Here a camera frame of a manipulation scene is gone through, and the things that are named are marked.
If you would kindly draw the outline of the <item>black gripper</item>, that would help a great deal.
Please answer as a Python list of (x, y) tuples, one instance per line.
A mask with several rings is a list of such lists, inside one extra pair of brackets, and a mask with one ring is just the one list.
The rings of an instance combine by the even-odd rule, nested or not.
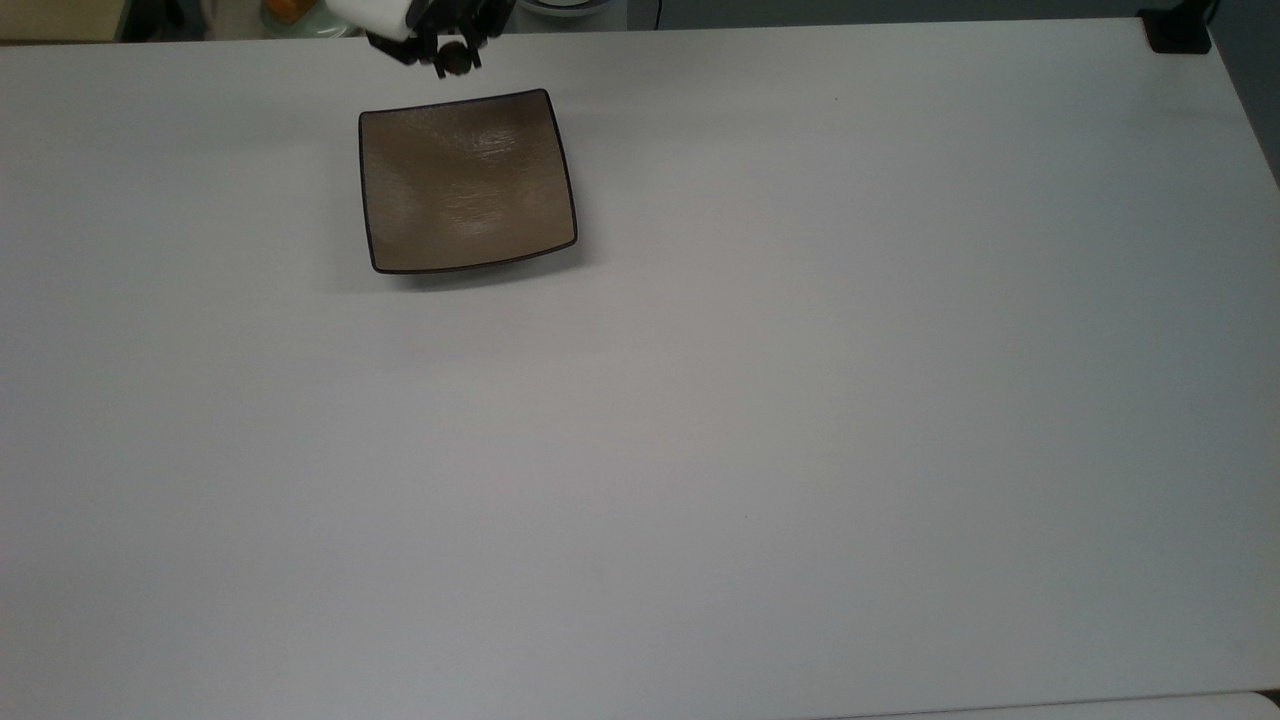
[(439, 78), (447, 77), (439, 56), (439, 35), (462, 35), (468, 70), (483, 67), (483, 50), (499, 38), (516, 8), (516, 1), (411, 1), (404, 13), (410, 37), (396, 40), (365, 31), (371, 47), (401, 65), (431, 67)]

